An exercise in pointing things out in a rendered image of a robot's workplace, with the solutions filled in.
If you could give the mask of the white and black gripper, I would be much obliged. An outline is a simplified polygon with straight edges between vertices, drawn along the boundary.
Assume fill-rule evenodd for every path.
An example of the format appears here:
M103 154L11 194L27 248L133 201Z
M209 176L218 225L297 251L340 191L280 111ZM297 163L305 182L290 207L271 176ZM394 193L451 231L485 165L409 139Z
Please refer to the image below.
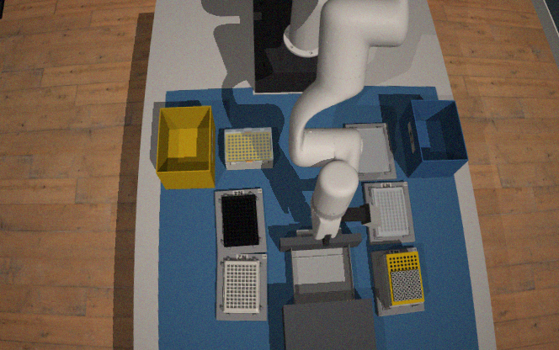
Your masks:
M323 219L314 211L311 203L311 223L314 238L316 240L322 239L323 246L329 246L330 235L332 238L337 235L341 218L342 216L336 220Z

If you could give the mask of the blue open-top bin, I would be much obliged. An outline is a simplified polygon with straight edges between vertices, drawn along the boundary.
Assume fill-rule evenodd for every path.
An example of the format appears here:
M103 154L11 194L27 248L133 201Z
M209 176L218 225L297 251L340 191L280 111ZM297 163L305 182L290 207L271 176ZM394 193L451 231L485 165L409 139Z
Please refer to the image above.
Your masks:
M455 100L410 100L399 125L408 178L452 177L469 161Z

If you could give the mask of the yellow open-top bin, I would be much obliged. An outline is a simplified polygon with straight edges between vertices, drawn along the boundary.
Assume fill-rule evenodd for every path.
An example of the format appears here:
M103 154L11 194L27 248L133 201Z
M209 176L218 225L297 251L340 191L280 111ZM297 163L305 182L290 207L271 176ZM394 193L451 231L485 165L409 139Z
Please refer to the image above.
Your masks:
M211 106L160 108L156 174L165 189L214 188L215 148Z

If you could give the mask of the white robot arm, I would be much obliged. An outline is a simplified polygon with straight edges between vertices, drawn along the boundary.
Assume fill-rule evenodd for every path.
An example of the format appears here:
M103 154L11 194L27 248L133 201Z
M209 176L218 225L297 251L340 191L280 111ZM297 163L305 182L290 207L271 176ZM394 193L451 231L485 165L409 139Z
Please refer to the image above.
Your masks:
M316 80L291 110L289 154L298 167L322 167L311 203L323 219L343 216L341 222L381 226L379 207L348 208L359 184L360 132L305 126L315 114L360 93L370 47L402 45L408 25L409 0L292 1L285 46L297 56L318 57Z

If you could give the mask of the blue bench mat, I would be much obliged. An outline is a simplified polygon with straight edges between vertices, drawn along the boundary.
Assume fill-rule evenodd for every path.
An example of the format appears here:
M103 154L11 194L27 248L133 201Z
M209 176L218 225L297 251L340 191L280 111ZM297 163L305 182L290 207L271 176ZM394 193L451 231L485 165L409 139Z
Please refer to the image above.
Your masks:
M216 127L215 187L165 189L158 257L159 350L285 350L282 307L294 304L290 252L280 238L312 230L311 197L322 167L290 159L290 114L301 94L253 95L253 88L167 91L165 108L210 105ZM349 207L365 204L364 183L407 182L415 242L370 245L368 226L350 247L355 299L372 300L377 350L479 350L466 241L455 176L408 178L399 119L410 100L439 100L436 87L364 86L314 115L305 128L387 123L397 178L361 181ZM224 129L271 127L273 168L226 170ZM267 252L266 321L217 321L215 192L263 191ZM377 316L371 252L416 247L424 309Z

